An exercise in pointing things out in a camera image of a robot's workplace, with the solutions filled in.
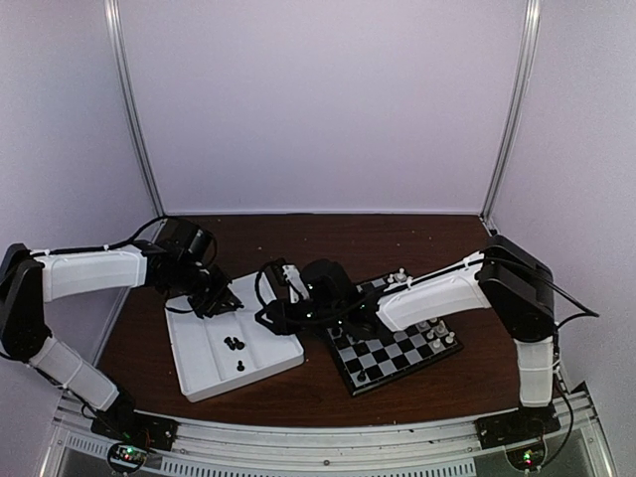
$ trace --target robotic arm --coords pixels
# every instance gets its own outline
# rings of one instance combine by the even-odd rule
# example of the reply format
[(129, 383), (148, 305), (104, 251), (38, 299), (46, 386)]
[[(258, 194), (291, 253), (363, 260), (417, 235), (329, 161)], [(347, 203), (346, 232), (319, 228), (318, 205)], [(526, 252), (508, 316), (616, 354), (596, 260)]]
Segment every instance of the robotic arm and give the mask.
[(507, 238), (422, 277), (403, 270), (381, 289), (358, 290), (336, 262), (317, 260), (298, 274), (281, 265), (300, 299), (274, 300), (256, 320), (276, 334), (338, 324), (358, 339), (394, 333), (431, 318), (493, 308), (517, 347), (520, 409), (480, 419), (482, 446), (492, 447), (559, 429), (552, 405), (555, 355), (553, 276)]
[(115, 249), (53, 251), (11, 245), (0, 266), (0, 341), (8, 358), (73, 392), (95, 413), (93, 431), (131, 442), (140, 431), (143, 442), (146, 434), (158, 434), (153, 447), (169, 448), (172, 441), (165, 436), (174, 434), (176, 423), (135, 413), (129, 393), (55, 337), (43, 304), (106, 288), (152, 286), (162, 294), (187, 295), (192, 307), (187, 311), (200, 318), (236, 310), (242, 305), (228, 289), (230, 279), (215, 264), (202, 264), (213, 242), (210, 233), (180, 220), (156, 243), (130, 240)]

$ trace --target cable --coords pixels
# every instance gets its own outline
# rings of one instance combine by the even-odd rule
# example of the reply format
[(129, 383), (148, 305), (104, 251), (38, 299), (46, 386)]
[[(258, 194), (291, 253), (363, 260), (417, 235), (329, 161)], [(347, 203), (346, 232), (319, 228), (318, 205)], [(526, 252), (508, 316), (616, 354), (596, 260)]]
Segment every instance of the cable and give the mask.
[[(48, 254), (51, 255), (64, 255), (64, 254), (69, 254), (69, 253), (87, 253), (87, 252), (92, 252), (92, 251), (105, 251), (105, 250), (117, 250), (119, 248), (123, 248), (127, 245), (131, 245), (134, 241), (137, 240), (137, 238), (146, 230), (148, 229), (150, 226), (152, 226), (153, 224), (156, 224), (157, 222), (160, 221), (166, 221), (166, 220), (172, 220), (172, 221), (178, 221), (178, 222), (189, 222), (186, 219), (182, 219), (181, 217), (175, 217), (175, 216), (159, 216), (159, 217), (155, 217), (154, 219), (151, 219), (150, 221), (146, 222), (143, 226), (141, 226), (139, 229), (137, 229), (137, 231), (135, 231), (135, 233), (130, 236), (129, 238), (122, 240), (122, 241), (118, 241), (116, 243), (111, 243), (111, 244), (107, 244), (107, 245), (94, 245), (94, 246), (78, 246), (78, 247), (71, 247), (71, 248), (56, 248), (53, 250), (50, 250), (48, 252)], [(215, 244), (215, 257), (217, 255), (217, 240), (214, 237), (214, 235), (211, 234), (211, 236), (213, 237), (213, 241)], [(47, 253), (44, 251), (37, 251), (35, 253), (31, 254), (32, 258), (38, 257), (38, 256), (44, 256)]]
[(173, 307), (171, 307), (171, 306), (166, 306), (165, 304), (164, 304), (164, 307), (163, 307), (163, 308), (164, 308), (164, 310), (166, 310), (166, 311), (169, 311), (169, 312), (171, 312), (171, 313), (176, 313), (176, 314), (178, 314), (178, 315), (187, 315), (187, 314), (189, 314), (189, 313), (194, 313), (194, 311), (195, 311), (195, 310), (194, 310), (194, 309), (192, 309), (192, 308), (191, 308), (190, 310), (180, 310), (179, 308), (173, 308)]
[(524, 271), (524, 272), (528, 273), (529, 275), (531, 275), (533, 278), (535, 278), (538, 281), (540, 281), (540, 282), (544, 283), (545, 285), (549, 286), (552, 290), (554, 290), (560, 296), (565, 298), (572, 305), (576, 306), (581, 311), (584, 311), (585, 313), (587, 313), (587, 316), (590, 316), (590, 317), (593, 317), (593, 318), (598, 318), (600, 316), (595, 311), (590, 310), (589, 308), (587, 308), (580, 301), (578, 301), (576, 298), (571, 296), (569, 293), (567, 293), (565, 290), (560, 288), (558, 285), (554, 284), (552, 281), (550, 281), (547, 278), (545, 278), (544, 276), (540, 275), (536, 270), (534, 270), (533, 268), (528, 267), (527, 265), (522, 265), (522, 264), (517, 263), (515, 261), (507, 260), (506, 258), (499, 258), (499, 257), (496, 257), (496, 256), (484, 258), (484, 261), (493, 261), (495, 263), (502, 263), (502, 264), (509, 265), (509, 266), (512, 266), (512, 267), (517, 268), (517, 269), (521, 269), (522, 271)]
[(574, 409), (572, 409), (572, 405), (569, 403), (569, 400), (565, 396), (565, 393), (560, 389), (559, 385), (556, 386), (556, 392), (562, 397), (563, 402), (565, 402), (565, 405), (567, 406), (567, 410), (569, 411), (569, 427), (567, 428), (567, 433), (565, 434), (565, 438), (563, 439), (562, 443), (560, 444), (556, 452), (539, 467), (540, 471), (541, 469), (543, 469), (544, 467), (552, 463), (558, 457), (560, 452), (563, 450), (563, 448), (567, 444), (567, 441), (569, 440), (569, 437), (572, 434), (572, 430), (574, 429)]
[(585, 313), (585, 312), (582, 312), (582, 313), (575, 313), (575, 314), (573, 314), (573, 315), (571, 315), (571, 316), (568, 316), (567, 318), (565, 318), (563, 321), (561, 321), (561, 322), (560, 322), (560, 323), (556, 326), (556, 329), (557, 329), (557, 330), (559, 330), (560, 328), (562, 328), (564, 325), (566, 325), (566, 324), (567, 324), (567, 323), (569, 323), (570, 321), (576, 320), (577, 318), (583, 318), (583, 317), (586, 317), (586, 316), (592, 316), (592, 317), (593, 317), (593, 315), (590, 315), (589, 313)]
[(477, 265), (479, 263), (483, 263), (484, 261), (485, 261), (484, 259), (480, 258), (478, 260), (469, 261), (466, 264), (460, 263), (460, 264), (457, 264), (455, 266), (450, 266), (448, 268), (444, 268), (442, 270), (435, 271), (435, 272), (430, 273), (428, 275), (425, 275), (425, 276), (423, 276), (421, 278), (418, 278), (417, 280), (412, 281), (410, 284), (404, 284), (404, 285), (396, 286), (395, 288), (391, 288), (389, 290), (386, 290), (386, 291), (384, 291), (382, 293), (381, 297), (383, 297), (383, 296), (391, 296), (391, 295), (394, 295), (396, 293), (400, 293), (401, 291), (405, 291), (406, 289), (408, 289), (409, 287), (412, 287), (414, 285), (419, 285), (420, 283), (423, 283), (424, 281), (432, 280), (433, 278), (438, 278), (438, 277), (446, 275), (448, 273), (452, 273), (453, 271), (458, 271), (458, 270), (461, 270), (463, 268), (468, 268), (468, 267), (471, 267), (473, 265)]
[[(258, 271), (258, 273), (256, 274), (256, 280), (254, 281), (254, 291), (256, 293), (256, 299), (258, 300), (258, 303), (260, 304), (260, 306), (262, 306), (263, 308), (266, 308), (267, 303), (265, 303), (265, 300), (263, 299), (262, 295), (260, 294), (260, 281), (262, 280), (262, 276), (264, 275), (265, 271), (271, 267), (274, 264), (273, 261), (269, 261), (267, 262), (265, 265), (263, 265), (260, 270)], [(347, 308), (335, 313), (334, 315), (328, 316), (328, 317), (323, 317), (320, 318), (318, 320), (292, 320), (291, 318), (287, 318), (284, 315), (281, 315), (280, 313), (277, 313), (275, 311), (270, 310), (269, 313), (271, 313), (272, 315), (274, 315), (276, 318), (286, 322), (286, 323), (293, 323), (296, 325), (306, 325), (306, 326), (312, 326), (312, 325), (323, 325), (323, 324), (329, 324), (331, 322), (333, 322), (334, 320), (337, 320), (338, 318), (342, 317), (343, 315), (346, 315), (348, 313), (351, 313), (352, 311), (358, 309), (362, 304), (364, 304), (366, 301), (369, 301), (371, 298), (375, 298), (375, 295), (377, 294), (378, 291), (376, 292), (372, 292), (370, 294), (368, 294), (367, 296), (361, 298), (360, 300), (354, 302), (353, 304), (351, 304), (350, 306), (348, 306)]]

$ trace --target white 3d-printed part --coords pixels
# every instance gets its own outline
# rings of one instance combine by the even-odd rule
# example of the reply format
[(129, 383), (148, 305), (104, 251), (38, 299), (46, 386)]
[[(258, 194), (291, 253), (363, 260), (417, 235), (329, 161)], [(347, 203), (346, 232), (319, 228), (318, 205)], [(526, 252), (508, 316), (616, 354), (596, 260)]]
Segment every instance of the white 3d-printed part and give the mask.
[[(230, 285), (244, 305), (239, 311), (203, 320), (194, 313), (166, 311), (181, 393), (190, 402), (235, 390), (304, 362), (304, 350), (295, 336), (276, 336), (254, 320), (261, 308), (254, 293), (255, 278), (254, 273)], [(260, 292), (265, 302), (275, 298), (265, 277)], [(190, 308), (186, 297), (173, 298), (168, 306)], [(244, 348), (231, 350), (225, 343), (227, 337), (238, 338)], [(239, 371), (239, 361), (243, 371)]]

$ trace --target metal grille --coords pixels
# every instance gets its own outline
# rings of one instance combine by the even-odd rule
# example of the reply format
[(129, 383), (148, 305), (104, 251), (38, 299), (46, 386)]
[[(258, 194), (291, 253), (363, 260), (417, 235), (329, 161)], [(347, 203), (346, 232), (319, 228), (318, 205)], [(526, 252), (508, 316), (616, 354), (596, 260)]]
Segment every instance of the metal grille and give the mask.
[(108, 446), (104, 442), (92, 439), (83, 435), (71, 434), (67, 447), (84, 454), (94, 455), (95, 457), (105, 458), (108, 452)]
[[(164, 458), (161, 473), (171, 477), (310, 477), (319, 475), (335, 475), (335, 472), (259, 472), (254, 470), (224, 469), (208, 464), (184, 462), (177, 459)], [(450, 464), (427, 465), (417, 469), (388, 471), (377, 473), (373, 471), (338, 472), (339, 477), (476, 477), (475, 464), (472, 459)]]

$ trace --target metal frame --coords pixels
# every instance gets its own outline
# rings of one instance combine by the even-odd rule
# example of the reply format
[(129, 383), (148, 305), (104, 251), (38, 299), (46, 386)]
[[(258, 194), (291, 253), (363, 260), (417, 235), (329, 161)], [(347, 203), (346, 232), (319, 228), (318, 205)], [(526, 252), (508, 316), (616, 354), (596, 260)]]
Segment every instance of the metal frame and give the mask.
[(530, 73), (535, 60), (540, 18), (541, 0), (528, 0), (526, 8), (526, 24), (524, 25), (524, 33), (522, 35), (521, 48), (519, 50), (517, 75), (515, 77), (510, 108), (508, 110), (508, 118), (504, 128), (504, 135), (499, 146), (499, 153), (493, 177), (481, 212), (481, 219), (488, 231), (496, 229), (492, 219), (493, 208), (501, 188), (501, 183), (506, 171), (506, 165), (508, 164), (508, 160), (512, 153), (517, 127), (519, 126), (519, 120), (521, 118), (521, 105), (526, 94)]
[[(574, 409), (574, 429), (584, 431), (588, 451), (601, 452), (592, 459), (595, 475), (613, 477), (611, 456), (589, 395), (576, 393), (569, 401)], [(564, 435), (569, 425), (562, 399), (555, 399), (555, 406), (561, 430), (551, 437)], [(81, 403), (74, 398), (62, 398), (39, 475), (59, 475), (65, 449), (105, 456), (111, 441), (90, 433), (90, 421), (81, 416), (80, 408)], [(176, 418), (180, 425), (173, 450), (157, 451), (145, 469), (175, 477), (407, 477), (429, 475), (426, 470), (440, 475), (434, 469), (459, 466), (468, 471), (447, 475), (470, 476), (474, 475), (471, 462), (475, 458), (504, 449), (481, 449), (474, 424), (478, 417), (340, 428), (258, 427)]]
[(119, 18), (119, 0), (104, 0), (104, 6), (106, 11), (108, 35), (115, 54), (117, 71), (119, 73), (119, 83), (121, 85), (121, 92), (126, 106), (128, 128), (130, 130), (135, 154), (137, 156), (137, 161), (139, 162), (143, 181), (148, 195), (150, 196), (155, 215), (157, 217), (163, 216), (165, 215), (165, 211), (163, 204), (161, 203), (161, 197), (159, 196), (159, 189), (157, 188), (155, 176), (152, 173), (152, 167), (150, 166), (150, 161), (148, 159), (148, 151), (141, 132), (139, 114), (137, 112), (137, 106), (132, 93), (132, 81), (128, 70), (128, 60), (126, 59), (121, 20)]

